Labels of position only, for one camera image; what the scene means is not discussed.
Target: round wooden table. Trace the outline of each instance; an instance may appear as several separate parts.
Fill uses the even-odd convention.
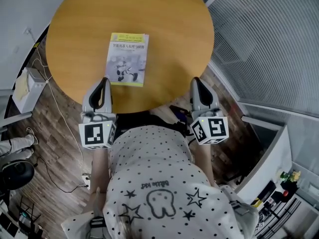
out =
[[[214,46],[202,0],[65,0],[49,27],[46,56],[57,85],[80,104],[105,75],[112,32],[150,35],[144,86],[112,86],[115,113],[153,109],[185,94]]]

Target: book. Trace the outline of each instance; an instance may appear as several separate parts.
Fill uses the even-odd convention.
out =
[[[111,34],[105,76],[112,85],[143,86],[148,44],[147,34]]]

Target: person's arm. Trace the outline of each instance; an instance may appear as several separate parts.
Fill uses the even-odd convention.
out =
[[[91,196],[83,212],[93,210],[96,190],[100,188],[99,207],[103,209],[106,200],[106,191],[110,182],[108,152],[106,149],[97,149],[93,153],[91,172]]]
[[[198,166],[205,173],[210,182],[210,185],[215,186],[213,168],[211,166],[210,144],[197,144],[194,156],[195,165]]]

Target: white wire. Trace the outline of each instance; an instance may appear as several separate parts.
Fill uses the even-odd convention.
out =
[[[62,118],[63,118],[63,120],[64,120],[64,122],[65,122],[67,128],[70,130],[70,133],[71,133],[71,135],[73,136],[73,138],[74,138],[74,140],[75,140],[75,143],[76,143],[76,145],[78,146],[79,151],[80,151],[80,153],[81,153],[81,155],[82,155],[81,178],[82,178],[82,180],[83,180],[83,177],[82,177],[83,167],[84,167],[84,156],[83,156],[83,152],[82,152],[82,150],[81,150],[81,148],[80,148],[80,145],[78,144],[78,141],[76,140],[76,138],[75,138],[75,136],[74,136],[74,134],[73,134],[71,128],[69,127],[68,123],[66,122],[66,119],[65,119],[65,117],[63,116],[63,114],[62,114],[62,112],[61,112],[61,110],[60,110],[60,108],[59,108],[58,102],[56,101],[55,96],[54,96],[54,94],[53,94],[53,91],[52,91],[52,88],[51,88],[51,85],[50,85],[50,82],[49,82],[49,80],[52,78],[52,76],[51,76],[50,78],[48,78],[47,75],[46,75],[46,72],[45,72],[45,67],[49,67],[49,66],[43,65],[42,59],[41,59],[41,55],[40,55],[40,52],[39,52],[38,47],[36,47],[36,51],[38,52],[38,55],[39,55],[39,58],[40,58],[40,59],[36,58],[36,59],[33,61],[31,67],[33,66],[33,64],[34,64],[34,62],[35,62],[36,60],[38,60],[38,61],[40,62],[40,64],[41,64],[41,66],[43,67],[44,75],[45,75],[45,77],[46,77],[46,83],[49,85],[49,88],[50,88],[51,94],[52,94],[52,96],[53,96],[53,99],[54,99],[54,101],[55,101],[56,107],[58,108],[58,111],[59,111],[60,115],[62,116]]]

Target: star print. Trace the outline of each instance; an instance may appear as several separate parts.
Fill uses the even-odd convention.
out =
[[[120,214],[119,217],[128,217],[130,224],[132,224],[134,219],[144,219],[141,215],[138,214],[141,205],[138,205],[133,209],[128,207],[126,204],[123,204],[123,206],[126,208],[126,211]]]
[[[194,195],[186,193],[186,195],[190,198],[189,203],[187,204],[188,206],[191,204],[197,204],[201,208],[201,201],[205,200],[206,197],[200,197],[199,196],[199,189],[197,189],[196,193]]]
[[[193,212],[193,210],[191,210],[188,213],[186,211],[183,211],[183,212],[185,213],[185,216],[183,216],[183,218],[187,218],[188,221],[190,221],[190,218],[195,218],[195,216],[191,214]]]
[[[134,194],[134,191],[135,191],[135,190],[133,190],[132,192],[126,191],[127,194],[124,195],[124,196],[125,196],[125,197],[129,197],[129,199],[131,199],[131,197],[135,197],[135,196],[136,196],[136,194]]]

